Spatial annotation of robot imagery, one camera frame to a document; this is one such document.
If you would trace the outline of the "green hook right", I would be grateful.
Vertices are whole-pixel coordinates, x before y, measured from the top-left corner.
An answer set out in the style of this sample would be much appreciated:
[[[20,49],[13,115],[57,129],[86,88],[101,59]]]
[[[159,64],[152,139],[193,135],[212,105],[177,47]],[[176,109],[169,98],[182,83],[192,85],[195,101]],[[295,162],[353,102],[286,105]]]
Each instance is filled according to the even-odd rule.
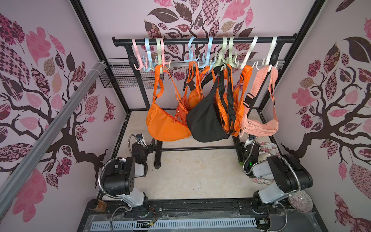
[[[230,65],[233,68],[237,68],[239,66],[239,62],[237,61],[238,55],[236,52],[235,53],[233,52],[233,48],[234,48],[234,37],[232,36],[229,38],[229,43],[228,43],[229,55],[228,55],[226,64]]]

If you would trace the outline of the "pink hook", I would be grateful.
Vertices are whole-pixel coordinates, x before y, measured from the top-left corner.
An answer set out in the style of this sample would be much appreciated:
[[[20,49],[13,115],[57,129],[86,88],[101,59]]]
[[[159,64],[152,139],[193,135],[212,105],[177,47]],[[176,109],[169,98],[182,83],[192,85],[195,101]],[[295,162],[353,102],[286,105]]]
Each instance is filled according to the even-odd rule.
[[[163,38],[160,38],[160,48],[161,48],[161,65],[163,69],[170,69],[171,61],[170,59],[168,62],[165,60],[165,48],[164,48],[164,40]]]
[[[134,48],[135,54],[138,58],[138,66],[134,65],[134,68],[136,70],[140,71],[144,67],[144,64],[143,64],[143,61],[141,59],[141,56],[140,56],[140,53],[139,53],[139,50],[138,50],[138,46],[137,46],[137,43],[136,43],[135,39],[132,39],[132,43],[133,43],[133,48]]]

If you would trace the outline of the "aluminium rail left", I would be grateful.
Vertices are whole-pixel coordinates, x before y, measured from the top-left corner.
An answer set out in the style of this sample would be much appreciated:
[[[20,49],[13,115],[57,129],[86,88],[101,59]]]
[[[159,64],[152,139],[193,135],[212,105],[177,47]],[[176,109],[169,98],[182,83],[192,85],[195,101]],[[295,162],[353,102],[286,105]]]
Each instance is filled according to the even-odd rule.
[[[62,130],[63,126],[74,113],[78,104],[82,101],[89,88],[93,85],[93,82],[99,77],[105,68],[105,61],[99,61],[94,65],[77,91],[63,106],[62,110],[56,115],[46,132],[44,132],[35,142],[28,155],[22,159],[14,172],[5,181],[1,187],[1,216],[6,212],[17,193],[29,178],[29,175],[34,171],[39,161],[45,155],[48,148],[52,145],[52,142]]]

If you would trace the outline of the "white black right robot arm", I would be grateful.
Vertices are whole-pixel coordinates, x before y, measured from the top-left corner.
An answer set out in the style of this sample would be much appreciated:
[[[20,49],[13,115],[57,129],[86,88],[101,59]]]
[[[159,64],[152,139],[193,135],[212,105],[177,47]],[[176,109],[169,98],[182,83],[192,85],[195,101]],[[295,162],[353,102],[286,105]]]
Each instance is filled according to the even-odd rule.
[[[273,155],[263,151],[261,145],[253,142],[240,145],[243,148],[243,171],[249,178],[263,178],[271,181],[264,189],[254,193],[252,210],[261,215],[264,207],[313,186],[313,178],[291,154]]]

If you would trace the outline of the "brown small jar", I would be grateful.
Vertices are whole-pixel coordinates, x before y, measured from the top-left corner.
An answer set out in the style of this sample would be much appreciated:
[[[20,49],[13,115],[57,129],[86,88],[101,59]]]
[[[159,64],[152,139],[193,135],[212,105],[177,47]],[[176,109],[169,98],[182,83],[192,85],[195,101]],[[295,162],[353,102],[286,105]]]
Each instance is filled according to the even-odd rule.
[[[108,204],[102,200],[92,199],[88,202],[88,209],[98,213],[106,212]]]

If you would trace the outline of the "dark grey clothes rack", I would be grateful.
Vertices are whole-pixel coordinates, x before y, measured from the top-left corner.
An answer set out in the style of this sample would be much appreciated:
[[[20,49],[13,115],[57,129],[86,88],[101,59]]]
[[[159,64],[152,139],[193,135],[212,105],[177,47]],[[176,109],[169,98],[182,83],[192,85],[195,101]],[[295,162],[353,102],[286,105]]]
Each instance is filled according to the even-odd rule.
[[[273,43],[275,37],[258,37],[257,43]],[[137,80],[139,89],[141,91],[142,98],[144,100],[144,103],[146,105],[146,109],[149,110],[150,104],[149,100],[147,97],[147,93],[145,91],[144,84],[142,82],[142,76],[140,74],[140,71],[136,71],[134,68],[134,64],[138,64],[137,59],[135,58],[132,46],[133,42],[131,39],[116,39],[115,37],[112,37],[113,44],[116,47],[124,47],[127,55],[128,55],[128,61],[129,65],[133,71],[133,74]],[[190,39],[165,39],[164,44],[165,45],[185,45],[189,42]],[[137,45],[144,45],[145,44],[145,39],[139,39],[135,40]],[[194,41],[194,44],[207,44],[209,42],[208,38],[196,38]],[[266,58],[266,60],[269,59],[269,64],[276,64],[278,63],[278,57],[279,54],[285,44],[293,44],[288,51],[288,54],[286,55],[284,61],[283,68],[279,70],[279,75],[278,79],[276,81],[276,85],[279,83],[280,79],[283,76],[283,72],[287,69],[288,65],[290,64],[291,60],[293,59],[295,52],[299,49],[299,45],[301,45],[301,41],[299,40],[299,36],[297,34],[294,34],[293,36],[278,36],[276,41],[276,45],[274,46],[274,50],[272,51],[272,55],[270,58]],[[234,42],[237,44],[252,44],[253,38],[250,37],[238,37],[234,39]],[[223,39],[222,38],[216,38],[213,39],[213,44],[222,44]],[[150,39],[149,40],[149,45],[155,45],[156,41],[155,39]],[[256,101],[263,91],[263,85],[266,84],[268,80],[268,75],[264,82],[262,83],[262,86],[260,87],[258,94],[256,95],[255,98],[251,100],[250,104],[250,112],[247,114],[247,116],[250,115],[252,112],[252,109],[256,109],[258,115],[261,117],[261,119],[265,120],[265,118],[262,115],[262,110],[265,107],[265,105],[268,102],[268,92],[264,95],[264,98],[261,100],[261,103],[258,108],[254,107],[256,104]],[[242,161],[243,160],[243,154],[242,154],[242,142],[240,142],[240,139],[237,137],[232,137],[234,145],[233,146],[208,146],[208,147],[186,147],[186,148],[163,148],[163,142],[162,141],[156,141],[156,152],[155,152],[155,160],[154,160],[154,167],[156,169],[161,168],[161,158],[162,158],[162,153],[163,152],[175,152],[175,151],[194,151],[194,150],[218,150],[218,149],[235,149],[237,152],[238,160]]]

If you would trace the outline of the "green hook middle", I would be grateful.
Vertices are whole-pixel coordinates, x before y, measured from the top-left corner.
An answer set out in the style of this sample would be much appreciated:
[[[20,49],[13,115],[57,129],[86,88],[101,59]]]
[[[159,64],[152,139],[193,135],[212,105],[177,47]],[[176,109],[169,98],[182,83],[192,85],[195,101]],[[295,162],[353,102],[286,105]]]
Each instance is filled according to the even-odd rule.
[[[213,64],[213,67],[214,68],[215,67],[219,67],[221,65],[221,63],[223,61],[224,54],[225,54],[225,52],[227,50],[227,41],[228,41],[228,39],[227,39],[227,37],[222,37],[222,39],[223,39],[222,47],[221,47],[221,50],[218,53],[218,57],[217,57],[215,63]]]

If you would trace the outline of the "floral placemat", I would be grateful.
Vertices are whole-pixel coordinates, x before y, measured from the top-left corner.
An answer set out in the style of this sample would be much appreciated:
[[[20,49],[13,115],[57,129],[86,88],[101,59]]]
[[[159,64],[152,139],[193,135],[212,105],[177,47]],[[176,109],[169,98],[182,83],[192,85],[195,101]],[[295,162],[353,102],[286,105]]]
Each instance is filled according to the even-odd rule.
[[[260,149],[259,161],[265,160],[269,156],[280,155],[278,146],[275,143],[256,142],[255,144]],[[253,178],[253,181],[257,184],[269,185],[273,182],[273,177],[256,177]]]

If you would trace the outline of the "green hook left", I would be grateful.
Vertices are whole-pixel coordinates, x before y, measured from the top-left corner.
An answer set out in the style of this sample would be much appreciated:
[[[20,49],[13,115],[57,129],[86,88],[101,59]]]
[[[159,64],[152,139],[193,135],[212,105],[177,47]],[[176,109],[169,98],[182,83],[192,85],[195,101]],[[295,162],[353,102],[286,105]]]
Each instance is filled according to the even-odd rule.
[[[156,46],[157,46],[157,59],[156,59],[156,63],[157,63],[157,66],[160,66],[160,74],[163,74],[163,68],[162,68],[162,65],[161,65],[160,38],[156,38]]]

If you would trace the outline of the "black fanny pack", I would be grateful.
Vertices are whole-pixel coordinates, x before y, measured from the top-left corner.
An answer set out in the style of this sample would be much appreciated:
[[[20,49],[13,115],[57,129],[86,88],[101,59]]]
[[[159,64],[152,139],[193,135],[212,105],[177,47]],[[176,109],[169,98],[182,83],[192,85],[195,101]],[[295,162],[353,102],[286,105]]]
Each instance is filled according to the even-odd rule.
[[[213,87],[209,94],[186,117],[187,126],[193,138],[201,143],[216,142],[229,138],[229,135],[224,131],[218,120],[219,116],[216,113],[217,105],[214,103],[221,74],[220,67],[214,68],[209,73],[212,78],[215,77]]]
[[[232,70],[230,65],[223,65],[218,73],[216,103],[221,125],[226,134],[235,136],[236,111],[234,109]]]

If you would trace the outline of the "pink fanny pack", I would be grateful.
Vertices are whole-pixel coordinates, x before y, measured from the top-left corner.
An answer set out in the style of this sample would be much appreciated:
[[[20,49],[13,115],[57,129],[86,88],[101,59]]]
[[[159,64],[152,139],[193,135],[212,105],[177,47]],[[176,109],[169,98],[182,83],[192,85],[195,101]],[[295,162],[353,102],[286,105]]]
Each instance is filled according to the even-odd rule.
[[[250,112],[251,105],[253,100],[258,96],[259,90],[263,85],[264,80],[266,79],[267,73],[271,72],[270,82],[268,86],[268,92],[270,94],[272,103],[273,103],[273,119],[267,123],[260,123],[257,120],[249,119],[247,114]],[[255,77],[252,89],[247,93],[243,106],[244,112],[242,117],[242,122],[240,123],[240,133],[239,137],[247,133],[249,135],[254,135],[257,137],[266,137],[274,135],[279,129],[279,121],[276,115],[275,110],[275,99],[274,99],[274,89],[275,82],[278,78],[278,70],[272,65],[265,66],[261,68]]]

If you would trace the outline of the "blue hook left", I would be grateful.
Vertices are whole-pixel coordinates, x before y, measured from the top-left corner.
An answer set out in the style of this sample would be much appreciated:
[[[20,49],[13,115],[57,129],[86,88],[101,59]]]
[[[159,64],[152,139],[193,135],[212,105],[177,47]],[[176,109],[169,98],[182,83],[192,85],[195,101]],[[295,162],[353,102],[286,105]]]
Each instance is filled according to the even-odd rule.
[[[153,69],[153,59],[151,54],[151,46],[149,44],[149,38],[145,38],[145,47],[147,52],[147,58],[145,58],[146,61],[145,72],[150,72]]]

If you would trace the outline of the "orange bag with black straps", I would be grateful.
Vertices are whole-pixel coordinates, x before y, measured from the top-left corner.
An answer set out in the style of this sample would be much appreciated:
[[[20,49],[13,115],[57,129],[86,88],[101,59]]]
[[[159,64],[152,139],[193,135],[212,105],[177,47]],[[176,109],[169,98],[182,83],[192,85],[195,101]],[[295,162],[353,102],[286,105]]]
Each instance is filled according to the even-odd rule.
[[[169,72],[160,65],[155,68],[152,104],[146,117],[146,125],[149,134],[155,140],[162,142],[174,142],[186,139],[191,136],[191,131],[188,126],[178,119],[178,115],[170,115],[156,103],[157,99],[159,99],[164,93],[164,84],[160,79],[160,73]]]

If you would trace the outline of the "blue hook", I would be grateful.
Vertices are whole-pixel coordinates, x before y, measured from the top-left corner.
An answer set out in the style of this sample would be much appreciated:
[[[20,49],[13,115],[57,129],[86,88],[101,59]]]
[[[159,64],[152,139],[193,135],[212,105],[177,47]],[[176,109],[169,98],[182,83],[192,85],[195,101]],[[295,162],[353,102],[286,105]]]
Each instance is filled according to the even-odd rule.
[[[149,38],[145,38],[145,47],[147,52],[147,58],[145,58],[146,61],[145,72],[150,72],[153,69],[153,59],[151,54],[151,46],[149,44]]]
[[[208,39],[208,45],[207,45],[207,50],[206,50],[206,53],[203,54],[203,57],[202,57],[202,64],[198,65],[199,68],[205,68],[207,66],[209,66],[209,63],[210,63],[210,55],[211,55],[211,50],[212,50],[212,45],[213,45],[213,37],[209,37]]]
[[[192,43],[193,43],[193,41],[196,39],[196,37],[195,36],[192,36],[191,38],[190,38],[190,40],[188,41],[188,44],[187,44],[187,48],[188,48],[188,58],[186,59],[186,57],[184,56],[183,58],[184,58],[184,62],[186,62],[186,63],[190,63],[190,62],[196,62],[196,61],[198,61],[199,60],[199,57],[200,56],[197,56],[197,57],[194,57],[194,52],[193,52],[193,50],[192,50]]]

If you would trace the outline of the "orange bag bottom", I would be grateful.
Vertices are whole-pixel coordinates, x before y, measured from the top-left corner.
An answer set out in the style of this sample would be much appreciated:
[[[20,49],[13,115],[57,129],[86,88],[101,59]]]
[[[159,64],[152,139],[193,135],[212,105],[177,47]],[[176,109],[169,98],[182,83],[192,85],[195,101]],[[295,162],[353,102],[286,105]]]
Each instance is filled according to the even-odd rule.
[[[202,81],[206,78],[210,68],[207,66],[204,71],[199,70],[195,61],[188,64],[188,77],[185,82],[185,104],[188,111],[193,109],[203,98]]]

